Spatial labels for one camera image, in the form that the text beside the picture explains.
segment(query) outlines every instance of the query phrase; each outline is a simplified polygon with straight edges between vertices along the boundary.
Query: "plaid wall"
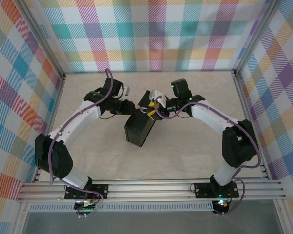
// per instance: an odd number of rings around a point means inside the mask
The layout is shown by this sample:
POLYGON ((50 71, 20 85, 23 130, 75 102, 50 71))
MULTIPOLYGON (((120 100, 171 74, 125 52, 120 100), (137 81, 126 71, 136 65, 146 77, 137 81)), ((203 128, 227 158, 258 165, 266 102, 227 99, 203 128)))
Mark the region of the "plaid wall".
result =
POLYGON ((242 76, 264 156, 293 216, 293 0, 281 2, 242 76))
POLYGON ((60 79, 12 0, 0 0, 0 234, 34 172, 34 142, 51 117, 60 79))
POLYGON ((269 0, 27 0, 68 72, 231 70, 269 0))

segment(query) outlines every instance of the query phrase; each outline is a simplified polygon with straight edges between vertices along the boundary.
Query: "black mounting plate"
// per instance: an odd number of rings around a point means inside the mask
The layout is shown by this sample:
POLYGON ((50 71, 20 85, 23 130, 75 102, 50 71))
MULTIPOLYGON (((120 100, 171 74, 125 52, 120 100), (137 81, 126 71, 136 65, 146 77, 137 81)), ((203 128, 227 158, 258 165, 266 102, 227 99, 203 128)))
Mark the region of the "black mounting plate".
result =
POLYGON ((236 183, 231 183, 225 191, 216 194, 210 183, 194 183, 195 198, 238 198, 239 192, 236 183))
MULTIPOLYGON (((65 200, 77 200, 77 199, 99 199, 98 195, 94 195, 91 193, 87 193, 87 197, 85 197, 85 193, 79 192, 72 187, 66 187, 66 193, 64 196, 65 200)), ((88 185, 87 190, 96 191, 103 196, 103 199, 107 199, 108 194, 108 184, 91 184, 88 185)))

